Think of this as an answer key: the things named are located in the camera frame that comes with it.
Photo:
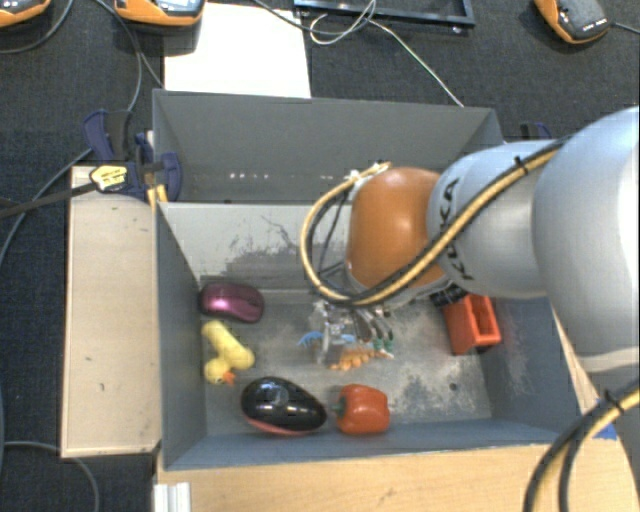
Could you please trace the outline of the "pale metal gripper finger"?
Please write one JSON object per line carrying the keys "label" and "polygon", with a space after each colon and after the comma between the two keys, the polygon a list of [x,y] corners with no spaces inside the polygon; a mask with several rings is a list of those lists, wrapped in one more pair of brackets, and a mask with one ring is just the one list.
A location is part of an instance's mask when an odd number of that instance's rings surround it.
{"label": "pale metal gripper finger", "polygon": [[345,345],[342,339],[323,337],[316,350],[316,363],[323,366],[338,365]]}
{"label": "pale metal gripper finger", "polygon": [[325,337],[329,335],[330,326],[327,303],[322,300],[314,301],[310,314],[310,332],[315,337]]}

